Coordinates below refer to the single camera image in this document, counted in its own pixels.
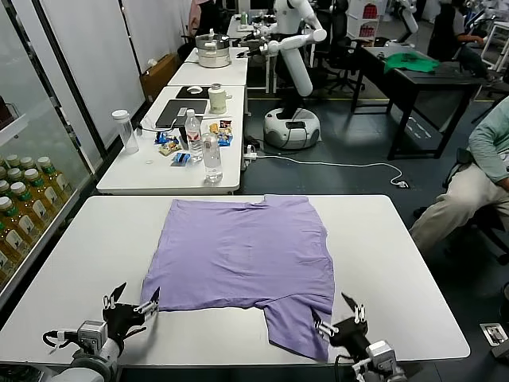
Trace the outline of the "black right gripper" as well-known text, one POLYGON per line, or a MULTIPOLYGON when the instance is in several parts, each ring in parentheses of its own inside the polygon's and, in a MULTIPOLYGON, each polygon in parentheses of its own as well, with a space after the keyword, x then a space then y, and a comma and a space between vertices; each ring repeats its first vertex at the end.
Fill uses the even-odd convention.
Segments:
POLYGON ((322 337, 330 337, 329 343, 332 347, 344 347, 349 353, 365 353, 368 347, 365 305, 358 304, 345 293, 341 293, 341 296, 352 310, 354 317, 332 325, 324 322, 312 308, 311 314, 314 327, 322 337))

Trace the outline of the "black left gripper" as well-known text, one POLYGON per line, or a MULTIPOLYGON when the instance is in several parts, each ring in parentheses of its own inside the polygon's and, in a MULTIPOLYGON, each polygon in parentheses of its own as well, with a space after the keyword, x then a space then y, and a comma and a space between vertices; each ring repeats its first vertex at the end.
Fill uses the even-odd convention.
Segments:
POLYGON ((139 306, 116 303, 125 287, 126 283, 123 283, 103 297, 103 320, 107 323, 107 337, 114 341, 124 341, 146 330, 144 314, 152 314, 158 310, 159 287, 149 301, 139 306))

